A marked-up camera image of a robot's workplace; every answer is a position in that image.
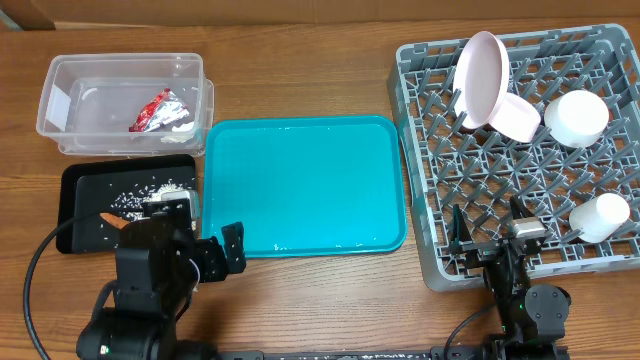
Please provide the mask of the small white cup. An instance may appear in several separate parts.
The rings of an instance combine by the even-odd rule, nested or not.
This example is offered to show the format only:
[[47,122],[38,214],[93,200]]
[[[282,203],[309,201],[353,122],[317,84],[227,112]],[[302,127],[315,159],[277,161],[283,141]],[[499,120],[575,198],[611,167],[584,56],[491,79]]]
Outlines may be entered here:
[[572,230],[588,243],[600,243],[612,235],[630,217],[630,206],[615,193],[605,193],[576,207],[569,215]]

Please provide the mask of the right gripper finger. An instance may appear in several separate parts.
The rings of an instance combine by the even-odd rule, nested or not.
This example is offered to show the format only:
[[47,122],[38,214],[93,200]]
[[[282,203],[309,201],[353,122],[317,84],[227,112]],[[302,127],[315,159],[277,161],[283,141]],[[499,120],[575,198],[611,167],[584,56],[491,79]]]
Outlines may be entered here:
[[469,229],[464,221],[464,215],[458,204],[453,206],[453,219],[449,236],[450,250],[462,250],[464,245],[472,241]]
[[511,217],[513,221],[523,219],[533,219],[535,215],[524,205],[519,196],[513,195],[509,199]]

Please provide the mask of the orange carrot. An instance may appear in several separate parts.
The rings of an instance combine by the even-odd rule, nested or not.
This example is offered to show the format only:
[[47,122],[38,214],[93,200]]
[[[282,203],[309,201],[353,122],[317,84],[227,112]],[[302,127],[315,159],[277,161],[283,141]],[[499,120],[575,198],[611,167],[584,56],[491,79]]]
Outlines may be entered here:
[[129,221],[117,215],[103,212],[100,217],[114,228],[121,230],[129,224]]

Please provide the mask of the pink plate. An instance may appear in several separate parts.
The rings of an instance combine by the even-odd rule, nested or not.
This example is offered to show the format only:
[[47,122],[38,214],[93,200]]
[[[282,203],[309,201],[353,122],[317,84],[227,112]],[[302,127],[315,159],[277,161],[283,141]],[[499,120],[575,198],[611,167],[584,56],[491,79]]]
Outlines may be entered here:
[[454,104],[462,126],[477,129],[489,123],[504,102],[509,62],[504,43],[488,31],[473,35],[456,64],[453,89],[460,94]]

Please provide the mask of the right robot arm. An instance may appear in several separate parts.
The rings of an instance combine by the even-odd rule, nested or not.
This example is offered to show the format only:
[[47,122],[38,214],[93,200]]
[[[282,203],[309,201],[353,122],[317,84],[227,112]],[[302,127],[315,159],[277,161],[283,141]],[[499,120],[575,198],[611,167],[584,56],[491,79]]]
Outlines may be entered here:
[[[565,336],[569,293],[549,284],[533,285],[526,260],[538,254],[545,242],[546,226],[517,196],[509,199],[512,221],[507,234],[486,243],[475,242],[459,206],[453,207],[449,253],[462,255],[468,269],[483,270],[494,303],[461,322],[447,338],[444,359],[567,359],[568,350],[556,346]],[[485,337],[476,347],[452,345],[456,335],[474,319],[495,309],[502,332]]]

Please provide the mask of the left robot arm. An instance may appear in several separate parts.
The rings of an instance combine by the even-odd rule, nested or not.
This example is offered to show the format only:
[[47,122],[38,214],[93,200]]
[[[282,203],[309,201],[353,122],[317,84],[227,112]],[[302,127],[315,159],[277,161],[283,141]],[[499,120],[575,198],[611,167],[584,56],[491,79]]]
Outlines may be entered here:
[[216,359],[215,345],[180,340],[176,325],[201,283],[246,268],[244,226],[199,239],[187,199],[148,202],[124,225],[115,252],[116,279],[101,290],[79,335],[81,359]]

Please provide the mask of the large white bowl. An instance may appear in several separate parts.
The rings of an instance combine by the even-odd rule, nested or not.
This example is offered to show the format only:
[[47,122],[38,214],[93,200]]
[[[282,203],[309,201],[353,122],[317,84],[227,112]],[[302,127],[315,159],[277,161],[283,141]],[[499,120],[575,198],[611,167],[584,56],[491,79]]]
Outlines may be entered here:
[[573,90],[553,100],[544,112],[544,123],[550,135],[570,148],[593,145],[604,132],[610,119],[605,102],[586,90]]

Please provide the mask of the red foil snack wrapper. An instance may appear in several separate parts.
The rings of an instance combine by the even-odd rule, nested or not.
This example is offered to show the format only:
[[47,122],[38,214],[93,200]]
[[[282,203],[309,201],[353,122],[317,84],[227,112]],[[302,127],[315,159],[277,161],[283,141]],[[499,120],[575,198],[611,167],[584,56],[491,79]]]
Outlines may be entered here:
[[189,116],[187,104],[170,88],[165,88],[141,109],[129,131],[151,132]]

